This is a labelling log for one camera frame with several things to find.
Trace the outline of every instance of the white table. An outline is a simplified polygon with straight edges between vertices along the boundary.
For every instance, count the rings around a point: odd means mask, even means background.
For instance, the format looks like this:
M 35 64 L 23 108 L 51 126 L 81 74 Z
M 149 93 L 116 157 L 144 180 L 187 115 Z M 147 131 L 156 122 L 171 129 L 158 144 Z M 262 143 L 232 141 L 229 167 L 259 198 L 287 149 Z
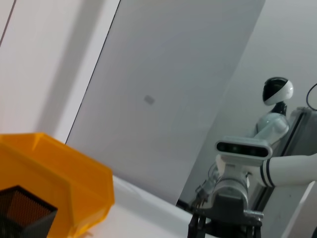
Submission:
M 113 177 L 113 182 L 115 205 L 83 238 L 187 237 L 191 214 L 119 178 Z

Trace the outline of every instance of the white robot head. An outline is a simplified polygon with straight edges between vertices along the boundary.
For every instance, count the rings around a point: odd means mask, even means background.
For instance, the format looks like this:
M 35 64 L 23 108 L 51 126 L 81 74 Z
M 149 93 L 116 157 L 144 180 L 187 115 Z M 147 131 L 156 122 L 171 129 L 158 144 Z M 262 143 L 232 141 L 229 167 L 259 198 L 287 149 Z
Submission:
M 293 96 L 294 87 L 291 81 L 282 77 L 270 78 L 265 82 L 263 89 L 263 102 L 270 106 Z

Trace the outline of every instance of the yellow plastic tray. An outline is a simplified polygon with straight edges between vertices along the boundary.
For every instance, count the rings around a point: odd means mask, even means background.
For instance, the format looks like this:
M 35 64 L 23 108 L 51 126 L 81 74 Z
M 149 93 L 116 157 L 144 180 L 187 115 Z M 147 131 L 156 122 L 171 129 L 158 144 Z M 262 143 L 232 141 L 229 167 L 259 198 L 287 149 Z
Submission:
M 43 133 L 0 135 L 0 190 L 15 185 L 58 208 L 49 238 L 78 237 L 114 204 L 111 170 Z

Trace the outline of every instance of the mesh container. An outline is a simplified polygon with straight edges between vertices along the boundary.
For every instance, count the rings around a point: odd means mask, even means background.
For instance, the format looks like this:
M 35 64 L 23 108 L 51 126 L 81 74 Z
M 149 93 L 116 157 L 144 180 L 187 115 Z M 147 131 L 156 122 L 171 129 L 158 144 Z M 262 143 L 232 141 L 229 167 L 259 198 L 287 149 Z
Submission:
M 46 238 L 57 209 L 20 186 L 0 191 L 0 238 Z

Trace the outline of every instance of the gray wall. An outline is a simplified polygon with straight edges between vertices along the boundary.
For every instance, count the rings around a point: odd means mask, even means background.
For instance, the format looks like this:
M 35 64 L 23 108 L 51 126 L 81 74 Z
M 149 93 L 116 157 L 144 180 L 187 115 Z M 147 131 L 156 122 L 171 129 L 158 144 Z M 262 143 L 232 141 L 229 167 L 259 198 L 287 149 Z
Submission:
M 293 82 L 294 96 L 286 102 L 288 114 L 306 105 L 306 94 L 317 83 L 316 9 L 315 0 L 265 2 L 181 199 L 190 201 L 195 195 L 195 188 L 207 177 L 209 166 L 216 156 L 214 143 L 224 135 L 245 135 L 259 117 L 271 109 L 262 103 L 266 79 L 279 75 Z M 312 92 L 310 101 L 317 107 L 317 91 Z M 274 191 L 272 201 L 264 211 L 264 238 L 281 237 L 304 190 L 290 186 Z M 306 221 L 314 223 L 316 219 L 310 217 Z
M 68 144 L 175 204 L 263 3 L 122 0 Z

